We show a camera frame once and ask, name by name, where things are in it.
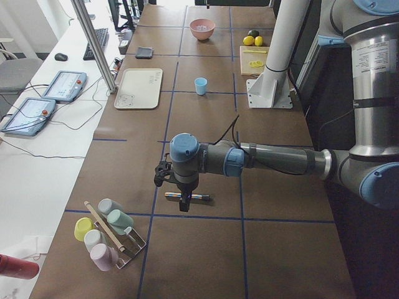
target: keyboard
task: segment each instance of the keyboard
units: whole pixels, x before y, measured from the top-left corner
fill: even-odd
[[[101,48],[104,48],[108,42],[108,28],[94,29],[94,31]],[[86,51],[83,55],[83,60],[94,60],[94,54],[92,49],[90,48],[89,43],[87,43]]]

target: red cylinder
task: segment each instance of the red cylinder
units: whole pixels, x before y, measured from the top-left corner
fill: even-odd
[[[38,272],[39,265],[34,262],[0,254],[0,275],[2,276],[31,279]]]

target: computer mouse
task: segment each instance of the computer mouse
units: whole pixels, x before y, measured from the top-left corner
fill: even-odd
[[[56,61],[67,61],[68,56],[63,53],[56,53],[54,59],[56,59]]]

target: bowl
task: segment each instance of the bowl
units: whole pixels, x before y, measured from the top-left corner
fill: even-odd
[[[198,40],[209,39],[215,27],[216,24],[208,19],[197,19],[190,23],[191,33]]]

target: cup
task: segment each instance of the cup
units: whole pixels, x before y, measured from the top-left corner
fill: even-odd
[[[74,235],[78,241],[83,242],[85,239],[85,234],[94,229],[93,220],[88,217],[80,218],[75,224]]]
[[[97,244],[90,251],[90,258],[101,271],[109,271],[118,262],[118,252],[105,244]]]
[[[194,80],[195,92],[198,95],[204,95],[206,93],[206,87],[208,85],[208,80],[203,77],[199,77]]]
[[[118,235],[125,235],[125,229],[129,226],[133,227],[133,219],[121,210],[113,210],[109,213],[107,221]]]
[[[99,202],[99,211],[101,214],[103,214],[104,217],[107,217],[107,215],[112,211],[112,210],[123,210],[122,206],[117,203],[116,201],[113,201],[112,199],[109,198],[104,198],[102,201]]]
[[[21,260],[16,257],[0,254],[0,275],[32,279],[39,273],[39,265],[28,260]]]
[[[90,253],[94,246],[97,244],[108,245],[107,238],[105,234],[98,229],[92,229],[85,234],[84,242],[87,251]]]

